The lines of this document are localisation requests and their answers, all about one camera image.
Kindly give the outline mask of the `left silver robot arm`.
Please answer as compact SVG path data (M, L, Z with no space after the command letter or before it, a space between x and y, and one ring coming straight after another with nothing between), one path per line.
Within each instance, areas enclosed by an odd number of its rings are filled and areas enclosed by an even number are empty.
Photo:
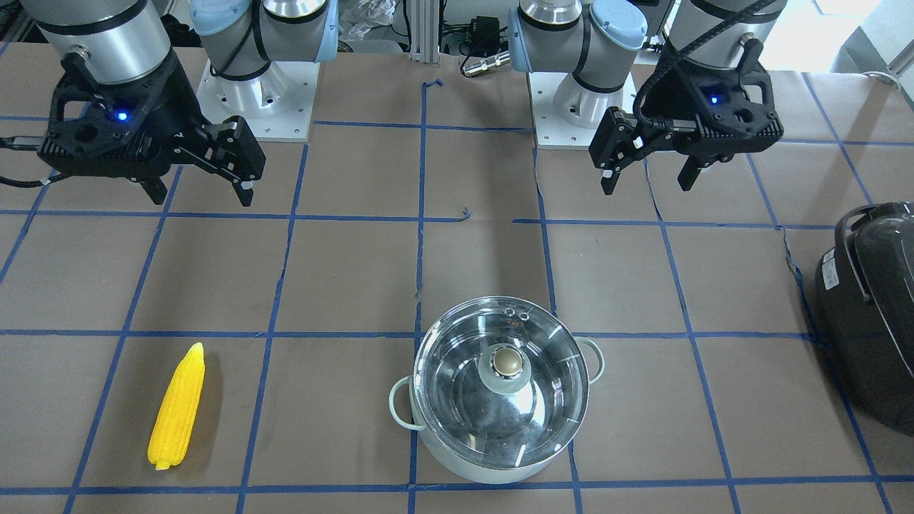
M588 152L611 195L621 172L657 151L686 156L683 191L700 173L738 153L779 142L784 127L773 82L760 64L783 1L683 1L654 72L629 110L608 105ZM628 1L521 1L507 25L511 65L566 73L566 91L611 96L623 90L648 21Z

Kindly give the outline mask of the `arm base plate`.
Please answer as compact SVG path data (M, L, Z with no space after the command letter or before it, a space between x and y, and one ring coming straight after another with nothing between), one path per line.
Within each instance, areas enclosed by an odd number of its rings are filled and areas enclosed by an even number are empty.
M280 61L248 81L216 78L206 69L196 97L210 121L241 115L258 142L306 143L319 63Z
M571 73L529 73L528 87L539 149L586 150L607 108L630 113L636 97L631 74L609 94L584 88Z

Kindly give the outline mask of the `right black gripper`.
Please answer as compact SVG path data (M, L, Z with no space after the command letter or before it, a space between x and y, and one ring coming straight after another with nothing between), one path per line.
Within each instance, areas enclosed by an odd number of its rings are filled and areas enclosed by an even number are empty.
M163 206L169 187L161 178L173 163L192 165L231 183L239 203L251 207L266 156L242 116L210 124L174 50L143 77L101 84L86 59L66 53L51 114L37 156L66 176L138 181Z

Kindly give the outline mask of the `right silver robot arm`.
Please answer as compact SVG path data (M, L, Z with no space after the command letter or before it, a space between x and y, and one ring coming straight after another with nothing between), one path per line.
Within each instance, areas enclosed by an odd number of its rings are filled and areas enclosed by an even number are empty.
M266 156L249 126L291 102L281 62L333 61L336 1L193 1L189 12L208 53L209 77L228 110L214 123L151 1L25 1L23 7L58 51L56 85L42 136L2 139L3 149L32 151L56 175L2 178L42 188L66 178L122 178L161 205L163 177L192 165L231 183L248 207Z

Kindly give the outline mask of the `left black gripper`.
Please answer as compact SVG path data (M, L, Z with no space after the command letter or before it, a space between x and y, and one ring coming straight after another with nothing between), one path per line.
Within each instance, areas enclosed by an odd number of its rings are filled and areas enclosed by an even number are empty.
M643 85L641 113L654 126L617 107L605 111L588 153L601 170L605 195L613 194L621 171L650 153L675 150L689 156L678 174L691 191L708 167L708 156L764 151L778 142L784 126L776 111L770 75L758 62L763 42L750 39L733 69L711 69L682 59L666 44L656 67L660 79Z

